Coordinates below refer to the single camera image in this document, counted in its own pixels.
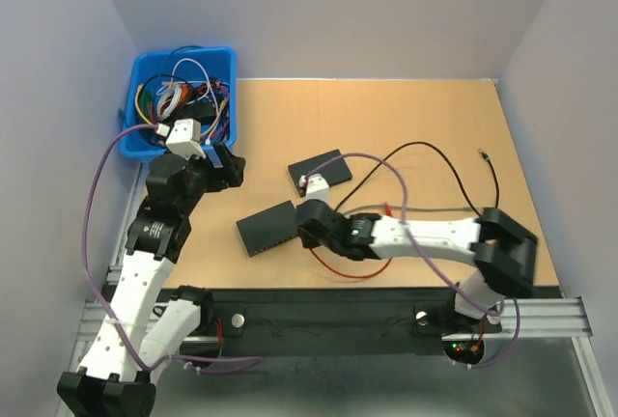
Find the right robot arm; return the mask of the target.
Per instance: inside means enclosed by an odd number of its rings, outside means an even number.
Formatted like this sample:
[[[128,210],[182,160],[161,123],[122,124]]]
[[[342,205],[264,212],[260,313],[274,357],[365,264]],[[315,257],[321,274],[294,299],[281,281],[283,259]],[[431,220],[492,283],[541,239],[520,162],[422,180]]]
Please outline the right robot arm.
[[[468,264],[475,271],[455,283],[438,276],[456,292],[444,307],[447,324],[466,330],[504,298],[533,294],[538,239],[498,208],[477,218],[452,221],[401,220],[376,213],[349,217],[320,200],[296,208],[302,246],[323,246],[352,261],[423,259],[433,270],[436,260]]]

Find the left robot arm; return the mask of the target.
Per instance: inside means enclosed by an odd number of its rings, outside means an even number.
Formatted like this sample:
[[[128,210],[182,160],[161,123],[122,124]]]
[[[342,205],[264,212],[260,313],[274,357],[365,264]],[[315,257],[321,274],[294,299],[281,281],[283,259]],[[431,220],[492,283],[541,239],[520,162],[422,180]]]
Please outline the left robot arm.
[[[245,160],[223,144],[219,163],[193,147],[154,159],[147,194],[127,230],[126,251],[106,315],[76,371],[61,375],[57,392],[75,416],[148,416],[156,384],[183,340],[214,325],[212,294],[184,286],[154,327],[148,323],[163,283],[191,232],[189,216],[202,196],[243,182]]]

